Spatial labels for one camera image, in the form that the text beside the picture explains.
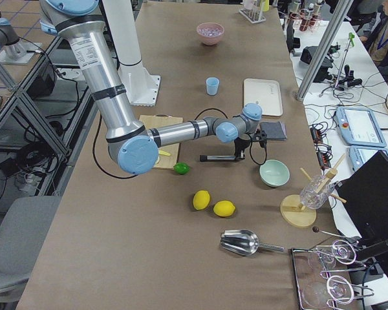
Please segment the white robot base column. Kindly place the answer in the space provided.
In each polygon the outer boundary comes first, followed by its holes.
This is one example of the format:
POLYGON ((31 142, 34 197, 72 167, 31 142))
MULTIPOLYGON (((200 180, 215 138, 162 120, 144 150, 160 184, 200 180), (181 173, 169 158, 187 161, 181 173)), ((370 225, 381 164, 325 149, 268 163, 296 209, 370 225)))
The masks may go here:
POLYGON ((131 2, 102 3, 120 65, 118 73, 130 104, 155 106, 161 77, 151 75, 143 65, 131 2))

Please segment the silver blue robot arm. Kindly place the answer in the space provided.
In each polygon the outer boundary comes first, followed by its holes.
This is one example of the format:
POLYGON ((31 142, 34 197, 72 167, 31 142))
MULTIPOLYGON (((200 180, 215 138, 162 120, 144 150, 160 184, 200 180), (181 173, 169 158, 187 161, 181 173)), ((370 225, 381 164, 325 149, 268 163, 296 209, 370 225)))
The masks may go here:
POLYGON ((140 56, 135 19, 129 1, 122 5, 108 1, 40 1, 41 19, 57 36, 69 42, 107 127, 105 139, 111 159, 131 176, 151 170, 159 148, 215 135, 224 143, 253 134, 263 114, 256 103, 245 105, 232 118, 205 117, 160 128, 145 128, 135 118, 127 91, 130 84, 114 64, 103 31, 117 37, 125 28, 131 55, 140 56))
POLYGON ((0 17, 0 50, 3 47, 10 47, 19 43, 19 36, 10 24, 9 20, 0 17))

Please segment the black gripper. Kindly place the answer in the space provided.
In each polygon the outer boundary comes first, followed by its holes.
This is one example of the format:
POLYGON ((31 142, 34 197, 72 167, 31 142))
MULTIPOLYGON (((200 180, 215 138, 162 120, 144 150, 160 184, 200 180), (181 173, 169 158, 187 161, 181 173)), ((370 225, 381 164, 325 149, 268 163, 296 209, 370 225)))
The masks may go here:
POLYGON ((264 130, 257 129, 257 131, 251 136, 248 135, 248 138, 236 138, 234 140, 235 159, 245 159, 244 152, 249 147, 251 151, 252 143, 259 143, 260 147, 264 149, 265 154, 267 154, 267 135, 264 130))

